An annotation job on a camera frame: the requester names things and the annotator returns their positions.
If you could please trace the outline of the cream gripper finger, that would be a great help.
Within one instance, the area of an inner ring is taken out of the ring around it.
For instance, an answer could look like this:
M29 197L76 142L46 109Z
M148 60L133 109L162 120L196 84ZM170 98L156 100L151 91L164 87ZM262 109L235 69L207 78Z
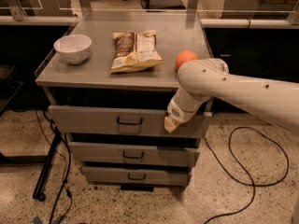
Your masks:
M164 128L169 133L172 133L178 126L179 126L179 123L176 120L174 120L172 117L166 116L164 118Z

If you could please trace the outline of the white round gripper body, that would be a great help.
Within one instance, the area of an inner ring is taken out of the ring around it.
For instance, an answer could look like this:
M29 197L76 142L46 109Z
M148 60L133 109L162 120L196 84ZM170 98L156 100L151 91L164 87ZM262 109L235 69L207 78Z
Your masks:
M186 123L195 115L197 106L182 103L181 105L172 98L168 107L168 117L177 123Z

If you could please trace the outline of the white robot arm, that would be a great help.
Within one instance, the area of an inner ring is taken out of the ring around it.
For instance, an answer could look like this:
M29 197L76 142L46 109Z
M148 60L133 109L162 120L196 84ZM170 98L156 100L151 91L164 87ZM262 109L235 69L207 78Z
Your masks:
M188 61L178 69L179 87L171 99L164 128L173 132L215 97L251 115L299 134L299 84L232 75L221 59Z

